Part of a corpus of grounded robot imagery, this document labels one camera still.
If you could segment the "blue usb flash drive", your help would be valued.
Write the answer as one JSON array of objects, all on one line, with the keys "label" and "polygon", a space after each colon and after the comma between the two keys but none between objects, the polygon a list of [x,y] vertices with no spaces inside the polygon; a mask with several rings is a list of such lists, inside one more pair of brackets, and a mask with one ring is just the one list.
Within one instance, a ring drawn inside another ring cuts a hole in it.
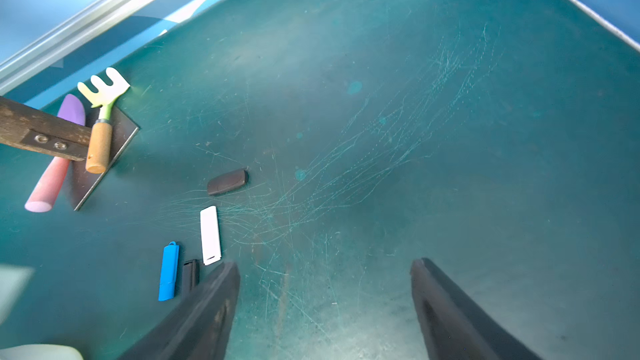
[{"label": "blue usb flash drive", "polygon": [[158,286],[158,301],[164,302],[174,298],[178,273],[178,257],[180,246],[172,241],[163,249],[162,266]]}]

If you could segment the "white usb flash drive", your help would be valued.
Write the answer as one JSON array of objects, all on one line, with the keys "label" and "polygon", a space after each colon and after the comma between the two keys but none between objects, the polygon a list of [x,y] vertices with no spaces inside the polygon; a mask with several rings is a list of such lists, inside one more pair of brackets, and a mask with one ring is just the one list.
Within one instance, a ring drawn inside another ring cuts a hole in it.
[{"label": "white usb flash drive", "polygon": [[200,212],[203,264],[214,264],[222,259],[222,248],[218,225],[218,210],[210,206]]}]

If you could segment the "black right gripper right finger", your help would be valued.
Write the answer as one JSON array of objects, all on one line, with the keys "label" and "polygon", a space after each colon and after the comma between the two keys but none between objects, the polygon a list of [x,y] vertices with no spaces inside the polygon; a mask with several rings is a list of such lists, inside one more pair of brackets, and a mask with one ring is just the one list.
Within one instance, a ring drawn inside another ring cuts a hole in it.
[{"label": "black right gripper right finger", "polygon": [[431,359],[538,359],[433,261],[411,266],[413,303]]}]

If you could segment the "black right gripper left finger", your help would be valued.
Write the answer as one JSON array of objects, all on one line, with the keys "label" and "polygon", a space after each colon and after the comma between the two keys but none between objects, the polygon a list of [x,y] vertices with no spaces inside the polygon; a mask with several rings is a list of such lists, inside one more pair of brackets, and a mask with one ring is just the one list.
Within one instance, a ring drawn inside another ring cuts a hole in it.
[{"label": "black right gripper left finger", "polygon": [[225,358],[240,282],[238,265],[221,263],[159,325],[120,358]]}]

